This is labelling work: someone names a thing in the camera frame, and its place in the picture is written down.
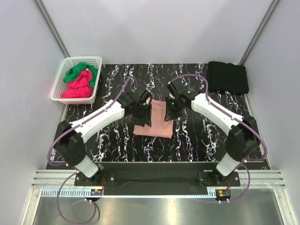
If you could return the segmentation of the small electronics module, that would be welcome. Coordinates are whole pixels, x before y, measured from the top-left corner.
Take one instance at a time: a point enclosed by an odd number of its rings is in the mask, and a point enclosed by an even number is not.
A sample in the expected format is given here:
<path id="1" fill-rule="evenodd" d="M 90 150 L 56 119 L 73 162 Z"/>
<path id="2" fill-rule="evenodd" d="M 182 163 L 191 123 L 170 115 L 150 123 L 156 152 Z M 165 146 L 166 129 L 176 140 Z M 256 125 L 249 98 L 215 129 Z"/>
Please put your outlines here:
<path id="1" fill-rule="evenodd" d="M 102 195 L 103 194 L 103 189 L 91 189 L 91 195 Z"/>
<path id="2" fill-rule="evenodd" d="M 223 189 L 216 191 L 216 200 L 218 202 L 229 202 L 231 198 L 231 190 L 230 189 Z"/>

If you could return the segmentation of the pink printed t-shirt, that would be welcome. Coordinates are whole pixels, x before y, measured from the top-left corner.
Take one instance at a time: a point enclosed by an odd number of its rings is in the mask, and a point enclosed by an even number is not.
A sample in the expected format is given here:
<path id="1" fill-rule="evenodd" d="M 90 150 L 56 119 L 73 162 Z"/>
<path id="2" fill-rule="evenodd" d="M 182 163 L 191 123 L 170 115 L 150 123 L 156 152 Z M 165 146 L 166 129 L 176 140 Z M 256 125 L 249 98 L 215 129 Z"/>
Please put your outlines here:
<path id="1" fill-rule="evenodd" d="M 135 125 L 133 134 L 170 139 L 173 135 L 173 120 L 165 121 L 166 102 L 152 100 L 151 103 L 151 127 Z"/>

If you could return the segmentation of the red crumpled t-shirt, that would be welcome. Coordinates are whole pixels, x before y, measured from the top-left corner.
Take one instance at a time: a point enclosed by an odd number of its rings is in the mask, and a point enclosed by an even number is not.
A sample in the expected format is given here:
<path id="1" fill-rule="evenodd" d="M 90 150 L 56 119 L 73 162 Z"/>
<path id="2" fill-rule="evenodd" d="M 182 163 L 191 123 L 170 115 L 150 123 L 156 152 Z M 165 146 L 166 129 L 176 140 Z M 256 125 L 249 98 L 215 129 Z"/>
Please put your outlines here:
<path id="1" fill-rule="evenodd" d="M 61 94 L 61 98 L 89 98 L 93 93 L 93 88 L 90 86 L 92 72 L 83 70 L 79 77 L 67 84 L 67 89 Z"/>

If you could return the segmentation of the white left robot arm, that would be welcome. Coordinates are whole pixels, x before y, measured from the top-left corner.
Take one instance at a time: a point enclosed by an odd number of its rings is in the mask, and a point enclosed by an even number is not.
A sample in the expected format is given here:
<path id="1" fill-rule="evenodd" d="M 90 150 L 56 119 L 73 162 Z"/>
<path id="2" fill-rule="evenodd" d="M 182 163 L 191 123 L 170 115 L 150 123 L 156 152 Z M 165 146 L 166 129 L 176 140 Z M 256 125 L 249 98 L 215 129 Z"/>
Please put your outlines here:
<path id="1" fill-rule="evenodd" d="M 101 181 L 103 168 L 88 157 L 86 142 L 101 129 L 127 116 L 139 126 L 151 126 L 151 101 L 152 94 L 141 87 L 130 92 L 121 91 L 114 100 L 92 114 L 73 122 L 60 122 L 50 149 L 95 186 Z"/>

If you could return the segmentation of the green crumpled t-shirt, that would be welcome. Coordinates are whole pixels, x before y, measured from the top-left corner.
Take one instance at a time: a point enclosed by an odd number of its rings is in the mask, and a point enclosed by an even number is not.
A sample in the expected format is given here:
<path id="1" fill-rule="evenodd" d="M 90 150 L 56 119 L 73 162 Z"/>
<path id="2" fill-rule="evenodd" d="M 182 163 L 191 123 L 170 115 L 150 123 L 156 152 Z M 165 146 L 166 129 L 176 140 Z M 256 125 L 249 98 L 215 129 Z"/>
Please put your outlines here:
<path id="1" fill-rule="evenodd" d="M 75 81 L 79 77 L 79 74 L 86 69 L 88 69 L 92 73 L 92 78 L 89 80 L 89 83 L 90 87 L 94 88 L 98 74 L 98 69 L 86 62 L 79 62 L 77 65 L 70 68 L 66 72 L 63 81 L 66 83 Z"/>

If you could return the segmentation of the left small electronics module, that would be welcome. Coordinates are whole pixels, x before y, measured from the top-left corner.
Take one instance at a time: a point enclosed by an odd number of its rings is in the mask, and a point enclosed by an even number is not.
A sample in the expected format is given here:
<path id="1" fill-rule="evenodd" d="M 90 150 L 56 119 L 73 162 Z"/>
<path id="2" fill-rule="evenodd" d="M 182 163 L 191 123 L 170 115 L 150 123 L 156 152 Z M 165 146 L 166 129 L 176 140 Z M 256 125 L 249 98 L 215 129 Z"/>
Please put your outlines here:
<path id="1" fill-rule="evenodd" d="M 102 195 L 103 194 L 103 189 L 91 189 L 91 195 Z"/>

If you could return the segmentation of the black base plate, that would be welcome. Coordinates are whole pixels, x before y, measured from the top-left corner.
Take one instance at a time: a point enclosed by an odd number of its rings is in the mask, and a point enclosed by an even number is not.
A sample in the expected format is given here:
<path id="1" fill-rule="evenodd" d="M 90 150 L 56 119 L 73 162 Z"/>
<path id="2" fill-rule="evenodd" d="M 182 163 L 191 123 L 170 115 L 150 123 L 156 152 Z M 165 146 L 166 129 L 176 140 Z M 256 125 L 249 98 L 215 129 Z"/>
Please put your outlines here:
<path id="1" fill-rule="evenodd" d="M 96 188 L 104 185 L 105 196 L 206 195 L 207 188 L 240 187 L 237 172 L 221 177 L 216 163 L 102 163 L 92 178 L 79 173 L 75 186 Z"/>

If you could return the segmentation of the black folded t-shirt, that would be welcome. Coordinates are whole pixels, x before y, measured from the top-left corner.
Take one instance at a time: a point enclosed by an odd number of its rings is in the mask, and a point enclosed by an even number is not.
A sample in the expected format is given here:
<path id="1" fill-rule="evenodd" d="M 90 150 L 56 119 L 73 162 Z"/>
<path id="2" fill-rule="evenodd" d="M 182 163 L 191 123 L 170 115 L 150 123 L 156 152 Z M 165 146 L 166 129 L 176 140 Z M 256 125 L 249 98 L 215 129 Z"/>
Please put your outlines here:
<path id="1" fill-rule="evenodd" d="M 244 66 L 210 61 L 207 68 L 207 81 L 211 91 L 249 93 L 247 72 Z"/>

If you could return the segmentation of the right small electronics module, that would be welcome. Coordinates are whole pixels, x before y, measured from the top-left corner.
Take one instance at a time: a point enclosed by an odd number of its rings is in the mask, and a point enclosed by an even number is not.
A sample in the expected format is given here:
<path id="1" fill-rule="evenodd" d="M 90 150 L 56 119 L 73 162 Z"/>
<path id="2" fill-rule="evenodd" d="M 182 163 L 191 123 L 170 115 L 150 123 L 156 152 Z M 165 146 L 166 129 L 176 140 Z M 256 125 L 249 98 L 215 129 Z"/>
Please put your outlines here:
<path id="1" fill-rule="evenodd" d="M 231 190 L 230 189 L 223 189 L 216 191 L 216 200 L 218 202 L 229 202 L 231 198 Z"/>

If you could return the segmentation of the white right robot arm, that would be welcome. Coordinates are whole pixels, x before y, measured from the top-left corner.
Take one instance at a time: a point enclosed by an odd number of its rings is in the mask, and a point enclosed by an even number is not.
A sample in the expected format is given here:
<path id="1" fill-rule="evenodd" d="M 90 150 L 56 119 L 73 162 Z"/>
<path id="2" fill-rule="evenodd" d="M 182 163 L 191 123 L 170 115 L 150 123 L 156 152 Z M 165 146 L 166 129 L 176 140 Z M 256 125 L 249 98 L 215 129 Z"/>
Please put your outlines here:
<path id="1" fill-rule="evenodd" d="M 215 123 L 226 135 L 226 153 L 212 172 L 198 180 L 207 187 L 225 185 L 234 170 L 238 169 L 246 157 L 258 148 L 259 139 L 256 120 L 235 114 L 208 96 L 207 91 L 188 87 L 174 79 L 167 84 L 169 90 L 166 100 L 165 121 L 175 120 L 188 108 Z"/>

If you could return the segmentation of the white plastic basket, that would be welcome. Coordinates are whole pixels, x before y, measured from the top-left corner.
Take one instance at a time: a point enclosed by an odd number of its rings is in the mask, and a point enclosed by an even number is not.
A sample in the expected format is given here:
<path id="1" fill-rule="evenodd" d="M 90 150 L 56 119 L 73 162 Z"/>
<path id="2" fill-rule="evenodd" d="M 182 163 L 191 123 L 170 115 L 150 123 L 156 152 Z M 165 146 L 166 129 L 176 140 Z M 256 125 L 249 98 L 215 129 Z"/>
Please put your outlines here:
<path id="1" fill-rule="evenodd" d="M 100 80 L 102 58 L 99 56 L 76 56 L 63 60 L 50 94 L 53 101 L 65 105 L 95 102 Z"/>

